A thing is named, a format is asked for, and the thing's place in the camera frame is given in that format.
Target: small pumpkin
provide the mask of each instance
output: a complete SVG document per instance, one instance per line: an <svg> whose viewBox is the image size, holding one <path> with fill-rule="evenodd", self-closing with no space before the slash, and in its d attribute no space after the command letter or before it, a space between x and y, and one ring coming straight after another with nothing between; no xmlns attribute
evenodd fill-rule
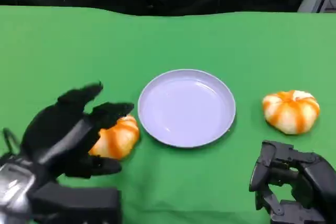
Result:
<svg viewBox="0 0 336 224"><path fill-rule="evenodd" d="M130 154L139 139L136 119L127 115L117 120L115 126L99 131L100 138L89 151L90 155L122 159Z"/></svg>
<svg viewBox="0 0 336 224"><path fill-rule="evenodd" d="M266 121L285 134L309 131L320 114L310 93L298 90L269 94L262 101Z"/></svg>

